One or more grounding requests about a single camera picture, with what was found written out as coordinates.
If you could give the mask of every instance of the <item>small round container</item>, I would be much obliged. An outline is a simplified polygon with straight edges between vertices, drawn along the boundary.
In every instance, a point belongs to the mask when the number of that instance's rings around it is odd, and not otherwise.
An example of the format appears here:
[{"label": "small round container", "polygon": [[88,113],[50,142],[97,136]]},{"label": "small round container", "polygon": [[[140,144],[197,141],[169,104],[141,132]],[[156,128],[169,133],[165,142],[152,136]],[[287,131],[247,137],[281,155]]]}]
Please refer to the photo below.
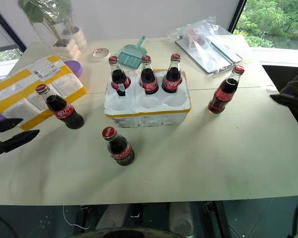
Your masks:
[{"label": "small round container", "polygon": [[68,60],[64,62],[71,71],[76,75],[77,78],[79,78],[83,73],[83,67],[80,65],[79,62],[75,60]]},{"label": "small round container", "polygon": [[95,49],[92,53],[92,58],[94,62],[107,61],[110,57],[110,52],[106,48]]}]

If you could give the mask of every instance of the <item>red bottle cap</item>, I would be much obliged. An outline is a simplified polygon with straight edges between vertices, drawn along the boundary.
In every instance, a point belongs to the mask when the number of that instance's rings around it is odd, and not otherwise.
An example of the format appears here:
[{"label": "red bottle cap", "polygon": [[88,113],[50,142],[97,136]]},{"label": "red bottle cap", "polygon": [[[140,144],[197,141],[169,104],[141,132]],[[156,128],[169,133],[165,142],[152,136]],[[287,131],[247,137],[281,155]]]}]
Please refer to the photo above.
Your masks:
[{"label": "red bottle cap", "polygon": [[236,65],[234,67],[234,71],[237,73],[243,73],[244,72],[244,68],[241,65]]},{"label": "red bottle cap", "polygon": [[117,56],[111,56],[108,61],[109,61],[109,63],[117,62],[118,61],[118,57]]},{"label": "red bottle cap", "polygon": [[103,130],[103,137],[105,140],[108,140],[111,139],[114,135],[116,135],[116,133],[117,132],[113,127],[108,126]]},{"label": "red bottle cap", "polygon": [[177,54],[177,53],[175,53],[175,54],[173,54],[172,56],[171,56],[171,58],[172,59],[175,59],[175,60],[179,60],[180,59],[180,55],[179,54]]},{"label": "red bottle cap", "polygon": [[143,62],[148,62],[148,61],[151,60],[151,57],[149,57],[149,56],[142,56],[141,60],[142,60]]},{"label": "red bottle cap", "polygon": [[35,88],[35,91],[38,93],[38,94],[44,94],[45,92],[49,91],[49,88],[46,84],[40,84],[39,86],[37,86]]}]

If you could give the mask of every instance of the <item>teal dustpan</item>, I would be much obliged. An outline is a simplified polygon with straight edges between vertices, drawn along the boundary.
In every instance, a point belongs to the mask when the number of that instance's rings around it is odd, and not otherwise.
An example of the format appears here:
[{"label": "teal dustpan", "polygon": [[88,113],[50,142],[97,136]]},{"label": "teal dustpan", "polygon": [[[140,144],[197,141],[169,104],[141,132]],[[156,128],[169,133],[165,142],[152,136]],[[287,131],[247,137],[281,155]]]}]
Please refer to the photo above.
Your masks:
[{"label": "teal dustpan", "polygon": [[138,69],[141,57],[147,54],[147,50],[141,47],[146,38],[146,36],[142,36],[136,45],[125,45],[118,54],[119,63]]}]

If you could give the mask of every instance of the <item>styrofoam bottle holder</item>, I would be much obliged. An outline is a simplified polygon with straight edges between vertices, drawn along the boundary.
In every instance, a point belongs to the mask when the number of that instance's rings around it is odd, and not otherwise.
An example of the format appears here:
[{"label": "styrofoam bottle holder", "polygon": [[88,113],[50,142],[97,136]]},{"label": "styrofoam bottle holder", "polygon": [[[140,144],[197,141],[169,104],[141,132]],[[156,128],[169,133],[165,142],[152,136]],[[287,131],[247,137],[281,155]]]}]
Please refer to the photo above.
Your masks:
[{"label": "styrofoam bottle holder", "polygon": [[167,93],[162,89],[162,80],[167,71],[156,71],[159,90],[146,95],[140,86],[141,70],[126,72],[131,85],[126,95],[121,97],[111,86],[109,76],[105,94],[105,115],[112,118],[120,127],[158,126],[181,123],[191,109],[185,73],[181,72],[182,83],[176,93]]}]

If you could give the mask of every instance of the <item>dustpan handle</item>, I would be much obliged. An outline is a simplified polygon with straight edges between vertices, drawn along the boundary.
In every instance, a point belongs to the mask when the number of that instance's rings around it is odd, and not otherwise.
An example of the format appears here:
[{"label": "dustpan handle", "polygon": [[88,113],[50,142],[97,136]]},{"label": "dustpan handle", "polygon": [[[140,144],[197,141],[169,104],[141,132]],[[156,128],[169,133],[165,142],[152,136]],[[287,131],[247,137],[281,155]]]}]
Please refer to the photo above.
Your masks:
[{"label": "dustpan handle", "polygon": [[138,43],[137,43],[135,46],[136,46],[137,48],[140,48],[140,47],[143,45],[145,39],[147,39],[146,36],[141,36],[140,40],[138,41]]}]

